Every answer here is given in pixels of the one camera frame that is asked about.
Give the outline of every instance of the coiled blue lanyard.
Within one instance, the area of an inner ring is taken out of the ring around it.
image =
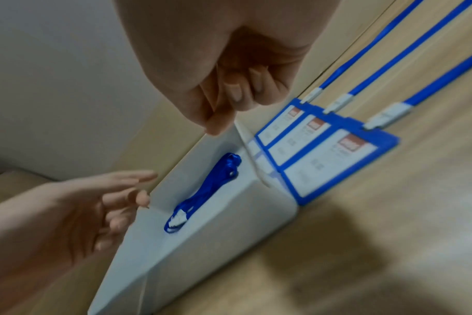
[[[305,102],[312,102],[316,97],[318,97],[325,88],[327,88],[331,83],[338,79],[345,71],[347,71],[354,63],[357,62],[362,56],[364,56],[372,47],[374,47],[380,40],[382,40],[386,35],[388,35],[397,25],[399,25],[405,18],[408,16],[416,7],[422,3],[423,0],[415,0],[412,2],[404,11],[402,11],[395,19],[393,19],[385,28],[369,43],[364,49],[359,51],[355,56],[353,56],[346,63],[342,64],[338,69],[336,69],[333,74],[331,74],[326,81],[324,81],[319,87],[313,89],[307,96],[300,101],[300,104]]]
[[[371,130],[374,128],[384,128],[401,117],[407,115],[411,109],[424,100],[443,89],[452,81],[456,80],[462,74],[472,68],[472,56],[461,62],[453,69],[446,72],[444,75],[430,83],[424,89],[409,97],[403,102],[394,103],[385,108],[380,113],[371,117],[367,123],[364,124],[364,129]]]
[[[163,230],[167,233],[179,231],[189,218],[223,185],[238,177],[238,166],[241,157],[234,153],[226,153],[215,164],[198,191],[178,204],[172,216],[167,220]]]
[[[350,92],[343,94],[339,98],[337,98],[331,105],[329,105],[326,109],[324,109],[324,113],[328,114],[331,112],[337,112],[340,109],[344,108],[347,104],[349,104],[354,96],[358,95],[362,92],[365,88],[367,88],[371,83],[376,81],[380,76],[382,76],[385,72],[390,70],[394,65],[396,65],[400,60],[405,58],[408,54],[416,50],[421,44],[423,44],[426,40],[430,37],[435,35],[438,31],[440,31],[444,26],[449,24],[455,17],[465,11],[469,6],[472,5],[472,0],[464,0],[462,1],[457,7],[455,7],[447,16],[440,20],[437,24],[435,24],[431,29],[429,29],[426,33],[424,33],[421,37],[416,39],[414,43],[409,45],[406,49],[404,49],[401,53],[395,56],[392,60],[388,61],[387,64],[379,68],[376,72],[374,72],[370,77],[365,79],[362,83],[357,85],[353,90]]]

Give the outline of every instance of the open box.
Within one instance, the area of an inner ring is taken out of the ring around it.
[[[204,136],[151,193],[96,293],[88,314],[151,314],[291,221],[298,210],[253,136],[239,123]],[[222,186],[174,233],[163,231],[176,205],[197,191],[225,153],[241,156]]]

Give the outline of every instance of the lanyard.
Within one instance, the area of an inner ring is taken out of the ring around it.
[[[408,54],[416,50],[419,46],[421,46],[427,39],[435,35],[438,31],[440,31],[444,26],[449,24],[455,17],[465,11],[469,6],[472,5],[472,0],[464,0],[462,1],[457,7],[455,7],[447,16],[440,20],[437,24],[435,24],[431,29],[429,29],[426,33],[424,33],[421,37],[416,39],[414,43],[409,45],[406,49],[404,49],[401,53],[395,56],[392,60],[388,61],[387,64],[379,68],[376,72],[374,72],[370,77],[365,79],[362,83],[357,85],[353,90],[340,96],[336,101],[331,103],[326,109],[324,109],[324,113],[328,114],[331,112],[337,112],[340,109],[344,108],[347,104],[349,104],[354,96],[358,95],[362,92],[365,88],[367,88],[371,83],[376,81],[380,76],[382,76],[385,72],[390,70],[394,65],[396,65],[400,60],[405,58]]]
[[[413,107],[421,104],[424,100],[443,89],[445,86],[456,80],[471,68],[472,56],[446,72],[444,75],[405,101],[392,104],[380,113],[371,117],[367,123],[364,124],[364,129],[371,130],[374,128],[384,128],[388,126],[399,118],[407,115]]]
[[[345,71],[347,71],[354,63],[357,62],[362,56],[364,56],[372,47],[374,47],[380,40],[382,40],[386,35],[388,35],[399,23],[401,23],[406,16],[408,16],[416,7],[422,3],[423,0],[414,0],[404,11],[402,11],[395,19],[393,19],[385,28],[369,43],[364,49],[359,51],[354,57],[348,60],[346,63],[342,64],[338,69],[336,69],[333,74],[331,74],[326,81],[324,81],[319,87],[313,89],[307,96],[300,101],[300,104],[305,102],[312,102],[316,97],[318,97],[325,88],[327,88],[331,83],[338,79]]]
[[[241,157],[234,153],[226,153],[215,164],[200,189],[191,197],[178,204],[172,216],[165,223],[163,230],[167,233],[179,231],[189,218],[223,185],[238,176]]]

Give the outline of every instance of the skin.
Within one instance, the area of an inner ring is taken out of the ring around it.
[[[217,135],[289,93],[339,0],[115,0],[151,83]]]
[[[237,111],[284,99],[339,0],[115,0],[144,73],[217,135]],[[149,204],[152,171],[46,184],[0,204],[0,314],[113,252]]]

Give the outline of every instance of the blue cord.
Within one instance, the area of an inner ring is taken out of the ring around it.
[[[239,155],[234,153],[224,154],[205,178],[205,181],[203,181],[198,191],[175,207],[174,213],[165,223],[163,230],[167,233],[179,231],[189,218],[210,199],[219,188],[238,177],[238,166],[240,164],[241,157]],[[178,225],[170,226],[169,223],[171,220],[179,214],[185,214],[185,221]]]
[[[386,65],[382,66],[378,71],[373,73],[370,77],[356,86],[352,91],[349,92],[351,95],[357,95],[362,90],[367,88],[371,83],[373,83],[376,79],[382,76],[385,72],[387,72],[391,67],[397,64],[400,60],[402,60],[405,56],[413,52],[416,48],[418,48],[421,44],[423,44],[427,39],[432,37],[435,33],[440,31],[444,26],[446,26],[450,21],[452,21],[455,17],[461,14],[464,10],[466,10],[470,5],[472,5],[472,0],[464,0],[459,4],[456,8],[454,8],[447,16],[445,16],[440,22],[435,24],[429,31],[424,33],[420,38],[418,38],[414,43],[412,43],[409,47],[407,47],[404,51],[394,57],[391,61],[389,61]]]
[[[423,102],[439,90],[443,89],[450,82],[454,81],[460,77],[463,73],[472,68],[472,56],[458,64],[453,69],[446,72],[444,75],[430,83],[424,89],[414,94],[410,98],[406,99],[404,103],[417,106],[419,103]]]
[[[422,3],[423,0],[415,0],[412,2],[404,11],[402,11],[395,19],[393,19],[385,28],[372,40],[372,42],[367,45],[363,50],[359,51],[354,57],[348,60],[346,63],[341,65],[336,69],[333,74],[331,74],[324,83],[319,87],[321,89],[327,88],[331,83],[333,83],[338,77],[340,77],[345,71],[347,71],[354,63],[357,62],[362,56],[364,56],[372,47],[374,47],[380,40],[382,40],[388,33],[390,33],[403,19],[406,18],[416,7]]]

